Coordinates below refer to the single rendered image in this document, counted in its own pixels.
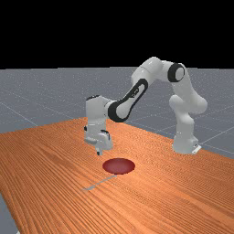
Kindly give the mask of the red plate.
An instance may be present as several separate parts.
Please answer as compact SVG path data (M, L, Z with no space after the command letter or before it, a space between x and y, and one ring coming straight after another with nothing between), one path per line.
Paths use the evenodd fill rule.
M135 164L129 159L113 158L104 162L102 168L114 175L124 175L132 172Z

